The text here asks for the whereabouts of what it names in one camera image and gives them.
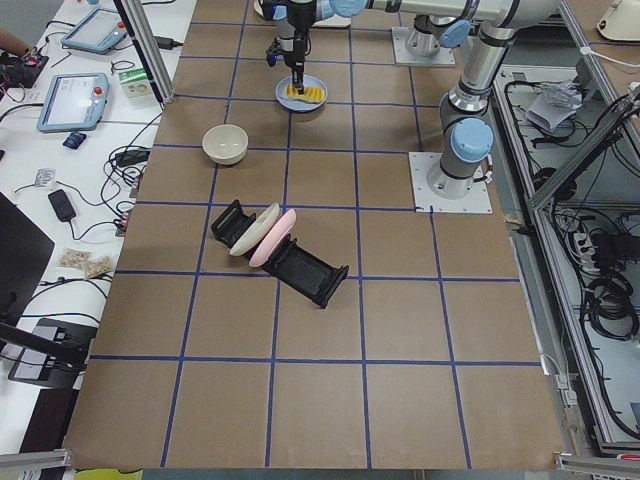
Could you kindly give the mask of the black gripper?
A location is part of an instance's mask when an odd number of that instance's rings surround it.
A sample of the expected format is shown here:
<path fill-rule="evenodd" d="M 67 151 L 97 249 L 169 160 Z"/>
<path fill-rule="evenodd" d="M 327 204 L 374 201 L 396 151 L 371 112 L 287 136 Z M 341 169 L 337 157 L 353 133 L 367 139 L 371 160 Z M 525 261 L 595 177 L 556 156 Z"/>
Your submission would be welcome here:
<path fill-rule="evenodd" d="M 285 14 L 275 18 L 277 35 L 266 49 L 266 61 L 273 67 L 282 57 L 291 69 L 291 85 L 297 93 L 305 91 L 304 64 L 309 43 L 309 29 L 313 25 L 312 14 Z"/>

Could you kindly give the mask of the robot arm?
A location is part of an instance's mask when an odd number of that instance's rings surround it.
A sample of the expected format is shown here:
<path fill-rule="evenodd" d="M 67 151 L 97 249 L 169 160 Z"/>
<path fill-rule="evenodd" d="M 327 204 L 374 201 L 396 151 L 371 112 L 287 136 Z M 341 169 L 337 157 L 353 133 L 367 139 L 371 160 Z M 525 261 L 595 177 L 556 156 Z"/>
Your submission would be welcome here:
<path fill-rule="evenodd" d="M 471 188 L 474 173 L 494 143 L 483 119 L 492 83 L 518 30 L 534 26 L 555 13 L 557 1 L 369 1 L 368 9 L 416 13 L 443 46 L 454 23 L 481 22 L 458 83 L 443 97 L 439 114 L 445 147 L 439 163 L 427 175 L 429 188 L 447 199 L 461 199 Z"/>
<path fill-rule="evenodd" d="M 282 57 L 291 69 L 291 82 L 287 95 L 291 98 L 307 97 L 308 102 L 320 102 L 324 95 L 312 93 L 304 84 L 305 58 L 310 52 L 310 28 L 334 15 L 351 18 L 361 13 L 366 1 L 259 1 L 265 20 L 276 22 L 277 35 L 266 50 L 266 61 L 273 67 Z"/>

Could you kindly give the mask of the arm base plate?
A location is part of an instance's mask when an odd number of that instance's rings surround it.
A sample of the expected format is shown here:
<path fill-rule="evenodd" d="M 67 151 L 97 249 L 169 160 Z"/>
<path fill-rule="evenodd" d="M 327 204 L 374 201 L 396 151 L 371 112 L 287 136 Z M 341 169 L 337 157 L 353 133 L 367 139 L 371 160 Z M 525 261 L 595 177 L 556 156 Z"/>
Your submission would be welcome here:
<path fill-rule="evenodd" d="M 468 179 L 448 177 L 440 152 L 409 152 L 414 209 L 422 213 L 491 214 L 486 175 L 478 166 Z"/>
<path fill-rule="evenodd" d="M 413 27 L 393 27 L 391 30 L 395 63 L 402 66 L 449 68 L 455 66 L 453 50 L 442 47 L 431 34 Z"/>

